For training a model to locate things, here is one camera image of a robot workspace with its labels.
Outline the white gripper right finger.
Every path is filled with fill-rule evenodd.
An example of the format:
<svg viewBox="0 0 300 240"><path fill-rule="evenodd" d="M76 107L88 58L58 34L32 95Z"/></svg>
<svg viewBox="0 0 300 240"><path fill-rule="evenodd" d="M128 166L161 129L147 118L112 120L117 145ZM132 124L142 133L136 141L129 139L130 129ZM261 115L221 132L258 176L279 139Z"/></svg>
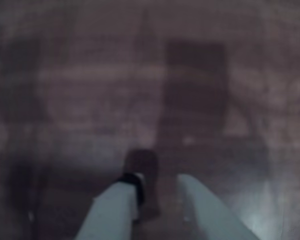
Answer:
<svg viewBox="0 0 300 240"><path fill-rule="evenodd" d="M258 237L204 184L177 175L178 200L192 240L257 240Z"/></svg>

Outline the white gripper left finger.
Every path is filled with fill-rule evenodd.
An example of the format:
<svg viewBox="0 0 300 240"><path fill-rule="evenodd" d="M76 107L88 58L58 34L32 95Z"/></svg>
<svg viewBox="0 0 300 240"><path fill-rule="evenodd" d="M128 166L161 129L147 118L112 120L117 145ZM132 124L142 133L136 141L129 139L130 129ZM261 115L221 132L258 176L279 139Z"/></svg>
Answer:
<svg viewBox="0 0 300 240"><path fill-rule="evenodd" d="M139 172L123 173L93 199L75 236L76 240L130 240L133 222L145 203L145 178Z"/></svg>

